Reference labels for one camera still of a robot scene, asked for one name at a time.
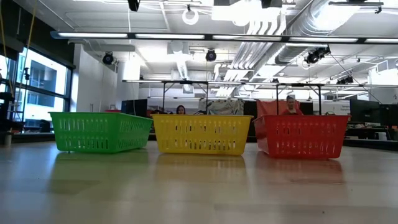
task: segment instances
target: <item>glass window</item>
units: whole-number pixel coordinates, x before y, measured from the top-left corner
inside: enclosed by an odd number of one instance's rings
[[[0,74],[2,78],[8,79],[13,71],[15,61],[0,55]]]
[[[21,89],[21,93],[16,97],[18,99],[18,111],[23,110],[25,99],[25,89]],[[37,93],[31,90],[26,92],[26,104],[24,112],[25,127],[39,127],[40,120],[51,121],[49,112],[62,112],[64,99],[56,96],[49,96]],[[14,120],[20,121],[22,113],[15,115]]]
[[[25,58],[26,50],[19,54],[17,81],[21,82],[22,79],[23,84],[26,82],[23,77],[26,60],[25,67],[30,68],[28,85],[65,95],[68,69],[32,50],[28,50]]]

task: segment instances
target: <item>plastic basket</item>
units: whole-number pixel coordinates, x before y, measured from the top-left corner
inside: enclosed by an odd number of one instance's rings
[[[160,152],[241,155],[252,116],[153,114]]]
[[[51,112],[58,150],[114,153],[147,144],[152,120],[123,113]]]
[[[349,116],[264,115],[255,119],[257,145],[270,157],[339,158]]]

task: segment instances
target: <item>yellow plastic basket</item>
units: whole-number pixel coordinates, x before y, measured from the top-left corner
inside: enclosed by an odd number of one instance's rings
[[[153,114],[160,152],[241,155],[252,116]]]

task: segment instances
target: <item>red plastic basket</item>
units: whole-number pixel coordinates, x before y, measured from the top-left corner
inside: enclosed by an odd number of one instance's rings
[[[264,115],[255,119],[257,145],[274,158],[339,158],[349,116]]]

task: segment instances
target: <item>hair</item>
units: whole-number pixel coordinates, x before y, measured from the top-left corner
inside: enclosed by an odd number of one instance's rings
[[[178,109],[180,109],[180,107],[184,108],[184,114],[186,114],[187,111],[186,111],[185,107],[182,106],[182,105],[180,105],[180,106],[177,107],[177,109],[175,110],[175,114],[178,114]]]

